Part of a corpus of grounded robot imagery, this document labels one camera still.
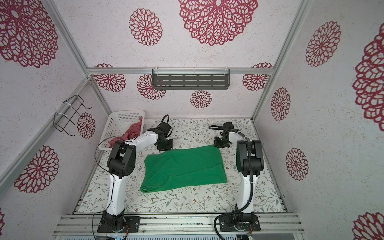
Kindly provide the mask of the green tank top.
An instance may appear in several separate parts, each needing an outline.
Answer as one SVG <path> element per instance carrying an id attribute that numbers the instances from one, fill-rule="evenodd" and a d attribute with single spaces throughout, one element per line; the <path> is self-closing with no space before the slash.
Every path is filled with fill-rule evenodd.
<path id="1" fill-rule="evenodd" d="M 148 155 L 142 193 L 227 183 L 221 152 L 213 145 Z"/>

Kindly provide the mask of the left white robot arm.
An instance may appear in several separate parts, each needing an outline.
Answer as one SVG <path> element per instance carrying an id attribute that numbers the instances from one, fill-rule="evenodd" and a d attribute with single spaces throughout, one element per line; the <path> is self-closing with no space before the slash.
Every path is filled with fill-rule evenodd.
<path id="1" fill-rule="evenodd" d="M 173 129 L 168 123 L 160 123 L 156 128 L 150 128 L 140 136 L 129 140 L 115 142 L 107 161 L 110 173 L 110 192 L 106 213 L 112 216 L 122 214 L 125 209 L 126 185 L 128 176 L 133 173 L 136 166 L 137 152 L 155 145 L 158 151 L 168 151 L 173 148 L 173 140 L 168 137 Z"/>

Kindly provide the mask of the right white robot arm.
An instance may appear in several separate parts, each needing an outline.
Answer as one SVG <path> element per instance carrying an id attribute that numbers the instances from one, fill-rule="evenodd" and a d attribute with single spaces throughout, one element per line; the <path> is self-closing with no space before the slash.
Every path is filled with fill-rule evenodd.
<path id="1" fill-rule="evenodd" d="M 235 214 L 251 214 L 254 212 L 253 199 L 255 183 L 264 170 L 264 154 L 262 143 L 259 140 L 250 140 L 240 130 L 235 129 L 231 122 L 222 126 L 209 126 L 210 130 L 220 131 L 215 137 L 216 148 L 236 147 L 236 168 L 241 174 L 241 191 L 236 203 Z"/>

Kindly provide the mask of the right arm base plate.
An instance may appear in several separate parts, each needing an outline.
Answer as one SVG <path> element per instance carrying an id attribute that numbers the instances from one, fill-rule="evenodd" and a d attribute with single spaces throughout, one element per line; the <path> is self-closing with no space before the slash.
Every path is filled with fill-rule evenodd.
<path id="1" fill-rule="evenodd" d="M 261 225 L 254 212 L 237 213 L 219 218 L 221 232 L 259 232 Z"/>

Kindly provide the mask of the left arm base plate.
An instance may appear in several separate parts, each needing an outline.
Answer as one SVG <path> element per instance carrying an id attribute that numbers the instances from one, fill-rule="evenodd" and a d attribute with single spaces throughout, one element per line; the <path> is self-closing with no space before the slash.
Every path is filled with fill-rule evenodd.
<path id="1" fill-rule="evenodd" d="M 97 233 L 137 233 L 141 217 L 124 216 L 124 211 L 118 215 L 111 215 L 106 210 L 102 212 Z"/>

